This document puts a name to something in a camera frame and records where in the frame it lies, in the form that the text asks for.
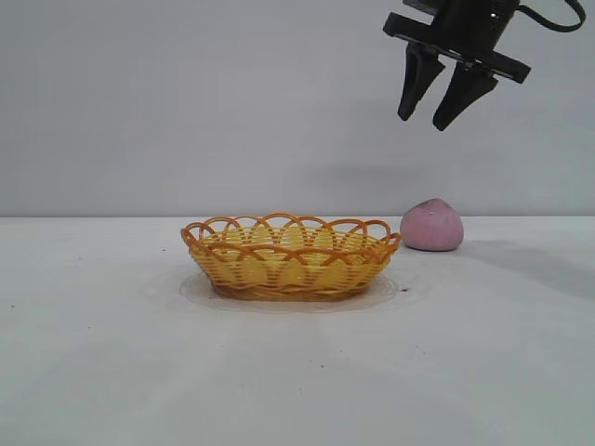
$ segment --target oval basket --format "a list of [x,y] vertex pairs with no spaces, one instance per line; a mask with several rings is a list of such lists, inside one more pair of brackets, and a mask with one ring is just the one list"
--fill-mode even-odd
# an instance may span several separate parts
[[[371,236],[371,227],[385,235]],[[359,294],[401,241],[381,220],[286,213],[216,216],[191,223],[181,235],[218,293],[267,301],[330,302]]]

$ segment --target woven basket weave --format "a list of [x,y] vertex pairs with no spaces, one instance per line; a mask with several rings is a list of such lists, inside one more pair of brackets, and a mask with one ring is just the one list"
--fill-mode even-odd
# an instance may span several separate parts
[[[372,226],[386,236],[372,237]],[[356,295],[387,267],[401,241],[381,220],[326,222],[285,213],[217,216],[191,223],[181,235],[216,291],[268,301],[329,302]]]

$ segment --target cable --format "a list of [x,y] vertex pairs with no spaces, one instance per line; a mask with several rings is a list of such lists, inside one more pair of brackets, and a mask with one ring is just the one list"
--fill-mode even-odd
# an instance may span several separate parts
[[576,31],[581,26],[583,26],[583,24],[585,23],[585,20],[587,19],[587,12],[585,12],[585,9],[581,6],[581,4],[578,2],[578,0],[564,0],[564,2],[566,2],[566,4],[568,4],[568,6],[573,9],[573,11],[576,13],[578,18],[580,19],[580,21],[577,24],[575,24],[575,25],[561,25],[559,23],[554,23],[553,21],[548,20],[545,17],[543,17],[541,14],[539,14],[534,9],[531,9],[530,7],[527,7],[525,5],[520,5],[517,8],[517,10],[526,14],[531,19],[535,20],[540,25],[545,26],[549,30],[557,31],[558,33],[571,33],[572,31]]

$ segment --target basket rim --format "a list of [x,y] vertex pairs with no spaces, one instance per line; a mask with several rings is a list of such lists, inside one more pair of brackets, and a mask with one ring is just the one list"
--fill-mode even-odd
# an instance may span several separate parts
[[[288,220],[287,223],[285,223],[282,226],[271,225],[269,220],[279,217],[286,218]],[[246,219],[254,220],[254,225],[243,226],[238,221]],[[244,230],[257,228],[259,226],[262,226],[263,228],[269,228],[271,230],[283,230],[297,225],[299,228],[303,228],[304,230],[311,230],[312,227],[307,227],[304,225],[304,222],[307,221],[315,222],[321,225],[320,228],[317,228],[317,230],[327,229],[335,234],[351,233],[364,236],[366,238],[371,239],[371,241],[375,242],[374,247],[367,247],[355,250],[343,250],[336,249],[334,247],[321,247],[313,244],[312,246],[305,246],[300,248],[288,248],[286,246],[281,246],[280,244],[277,244],[274,235],[271,236],[272,243],[229,243],[213,239],[208,240],[213,235],[224,234],[229,230]],[[226,223],[225,228],[223,230],[213,229],[211,225],[217,222]],[[334,229],[335,226],[341,224],[352,224],[354,225],[354,227],[349,231],[339,231]],[[378,237],[370,235],[368,229],[371,226],[382,227],[386,231],[386,236],[379,239]],[[192,234],[192,230],[195,229],[199,230],[198,239],[194,236],[194,234]],[[336,260],[343,260],[345,263],[350,264],[350,256],[365,256],[368,258],[368,261],[373,260],[377,263],[383,263],[387,260],[388,257],[390,257],[399,249],[400,242],[402,239],[401,234],[399,232],[391,232],[390,225],[386,221],[380,219],[361,220],[358,218],[350,217],[326,221],[318,216],[294,216],[286,212],[276,212],[268,214],[266,216],[214,216],[207,219],[204,222],[193,222],[187,225],[185,228],[183,228],[180,231],[180,233],[182,240],[190,248],[191,253],[208,254],[217,258],[219,261],[225,261],[225,259],[215,252],[216,249],[238,251],[240,253],[239,260],[242,260],[247,256],[252,256],[260,261],[266,261],[266,259],[260,256],[258,254],[258,251],[274,251],[275,253],[285,254],[284,260],[295,258],[302,265],[308,265],[308,261],[304,259],[302,255],[312,253],[329,255],[329,258],[321,266],[328,266],[331,263],[334,263]]]

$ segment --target white backdrop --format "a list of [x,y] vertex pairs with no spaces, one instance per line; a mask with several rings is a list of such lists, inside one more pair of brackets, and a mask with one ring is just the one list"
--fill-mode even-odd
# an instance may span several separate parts
[[518,14],[497,50],[533,67],[525,85],[502,80],[442,134],[452,63],[402,123],[391,11],[430,19],[400,0],[0,2],[0,215],[399,215],[436,196],[595,214],[589,21]]

